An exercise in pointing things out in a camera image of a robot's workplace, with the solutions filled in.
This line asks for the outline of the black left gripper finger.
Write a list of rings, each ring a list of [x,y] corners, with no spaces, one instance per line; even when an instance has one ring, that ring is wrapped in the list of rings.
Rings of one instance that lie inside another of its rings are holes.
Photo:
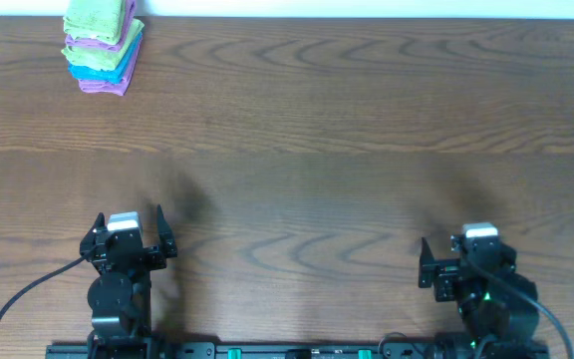
[[[88,260],[95,252],[97,247],[96,245],[96,237],[97,237],[97,230],[105,226],[105,216],[102,212],[100,212],[96,219],[93,222],[93,225],[85,234],[83,239],[80,242],[79,251],[81,257],[84,260]]]
[[[166,258],[177,257],[178,249],[171,227],[166,221],[160,204],[156,206],[156,229],[159,249]]]

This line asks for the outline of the light green microfiber cloth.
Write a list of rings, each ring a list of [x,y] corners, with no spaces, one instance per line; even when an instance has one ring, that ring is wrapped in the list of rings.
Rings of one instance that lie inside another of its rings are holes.
[[[74,40],[115,45],[122,34],[125,12],[124,0],[71,0],[63,17],[64,32]]]

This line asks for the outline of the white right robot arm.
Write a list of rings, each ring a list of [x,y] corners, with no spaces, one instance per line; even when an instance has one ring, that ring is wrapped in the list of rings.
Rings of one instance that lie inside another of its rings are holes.
[[[418,286],[438,302],[453,302],[465,327],[431,340],[403,333],[376,344],[169,343],[151,328],[150,275],[177,256],[174,234],[156,216],[159,243],[146,247],[135,212],[98,215],[80,243],[82,259],[98,272],[87,300],[93,330],[87,358],[546,358],[534,341],[539,323],[535,284],[517,273],[516,252],[487,222],[466,224],[451,237],[455,259],[436,259],[422,244]]]

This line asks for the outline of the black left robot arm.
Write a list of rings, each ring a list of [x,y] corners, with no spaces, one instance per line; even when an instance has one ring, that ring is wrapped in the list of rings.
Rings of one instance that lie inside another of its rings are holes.
[[[80,253],[99,277],[87,300],[92,309],[90,358],[159,358],[162,340],[152,333],[151,277],[178,255],[173,231],[156,207],[158,244],[145,247],[137,212],[101,213],[80,243]]]

